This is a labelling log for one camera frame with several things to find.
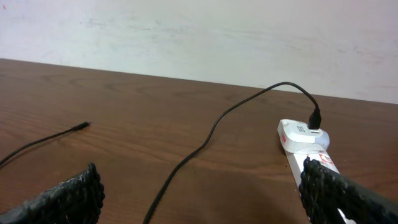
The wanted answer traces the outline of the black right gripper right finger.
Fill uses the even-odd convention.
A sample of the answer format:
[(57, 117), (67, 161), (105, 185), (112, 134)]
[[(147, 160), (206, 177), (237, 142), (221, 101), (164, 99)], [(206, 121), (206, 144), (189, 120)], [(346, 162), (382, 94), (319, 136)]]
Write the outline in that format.
[(397, 224), (397, 204), (306, 158), (298, 186), (311, 223)]

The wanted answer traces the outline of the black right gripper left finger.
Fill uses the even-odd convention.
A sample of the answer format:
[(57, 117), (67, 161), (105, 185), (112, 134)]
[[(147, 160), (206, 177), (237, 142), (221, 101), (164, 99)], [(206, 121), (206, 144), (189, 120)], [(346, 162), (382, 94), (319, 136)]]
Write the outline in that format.
[(1, 214), (1, 223), (87, 223), (100, 218), (104, 185), (94, 163), (82, 173)]

